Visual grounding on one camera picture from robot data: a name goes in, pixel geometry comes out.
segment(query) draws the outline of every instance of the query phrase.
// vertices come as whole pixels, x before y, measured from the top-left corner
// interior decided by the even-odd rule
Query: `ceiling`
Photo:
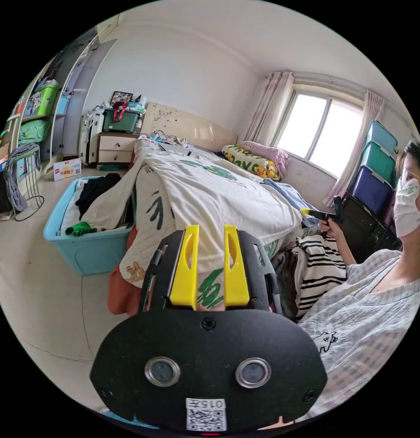
[[[260,0],[162,0],[121,16],[122,25],[154,22],[183,28],[219,44],[258,74],[290,69],[357,83],[384,96],[410,119],[374,64],[323,24]]]

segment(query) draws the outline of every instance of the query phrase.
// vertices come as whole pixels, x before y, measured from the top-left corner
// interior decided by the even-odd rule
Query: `pink curtain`
[[[364,110],[362,115],[362,125],[357,136],[353,152],[350,156],[350,160],[344,169],[341,176],[333,186],[332,190],[323,199],[323,203],[328,207],[333,207],[333,197],[343,197],[345,192],[353,183],[353,180],[357,174],[361,154],[365,147],[365,137],[367,135],[368,127],[372,120],[381,121],[383,113],[385,111],[385,99],[382,96],[368,90],[364,97]]]
[[[292,72],[271,73],[260,84],[244,140],[271,146],[292,93]]]

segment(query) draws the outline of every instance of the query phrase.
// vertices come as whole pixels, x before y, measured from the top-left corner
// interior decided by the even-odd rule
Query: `white mask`
[[[407,236],[420,225],[420,211],[415,201],[420,194],[420,184],[412,178],[397,188],[394,202],[394,225],[398,238]]]

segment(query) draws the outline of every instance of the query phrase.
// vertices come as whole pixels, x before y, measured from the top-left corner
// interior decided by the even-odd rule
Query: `bedside table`
[[[101,132],[99,134],[98,164],[129,164],[138,134]]]

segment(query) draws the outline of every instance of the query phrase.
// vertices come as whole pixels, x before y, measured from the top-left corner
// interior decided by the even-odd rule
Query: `window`
[[[295,91],[277,147],[339,177],[355,146],[362,109],[321,94]]]

